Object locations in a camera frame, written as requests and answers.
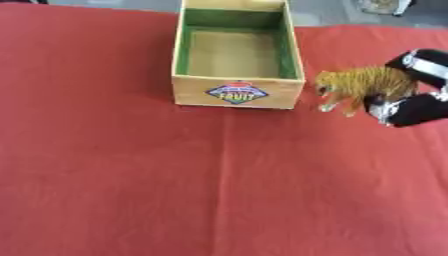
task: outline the red fabric surface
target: red fabric surface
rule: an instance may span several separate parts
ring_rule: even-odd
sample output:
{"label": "red fabric surface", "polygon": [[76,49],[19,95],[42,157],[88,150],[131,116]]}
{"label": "red fabric surface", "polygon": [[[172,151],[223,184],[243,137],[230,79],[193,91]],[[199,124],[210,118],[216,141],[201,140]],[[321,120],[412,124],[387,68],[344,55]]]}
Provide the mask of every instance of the red fabric surface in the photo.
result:
{"label": "red fabric surface", "polygon": [[[175,15],[0,6],[0,255],[446,256],[447,121],[172,103]],[[447,31],[297,28],[311,79]]]}

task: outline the tiger figurine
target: tiger figurine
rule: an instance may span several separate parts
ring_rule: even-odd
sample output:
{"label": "tiger figurine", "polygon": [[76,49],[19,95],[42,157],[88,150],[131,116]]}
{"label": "tiger figurine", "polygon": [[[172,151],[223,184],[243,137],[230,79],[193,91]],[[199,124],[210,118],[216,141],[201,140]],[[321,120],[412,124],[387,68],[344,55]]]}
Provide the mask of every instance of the tiger figurine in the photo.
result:
{"label": "tiger figurine", "polygon": [[343,110],[347,117],[355,115],[366,96],[382,96],[387,101],[397,101],[417,91],[417,81],[401,70],[385,66],[343,72],[322,71],[315,84],[320,96],[330,94],[326,103],[319,107],[322,112],[330,112],[343,100],[351,100]]}

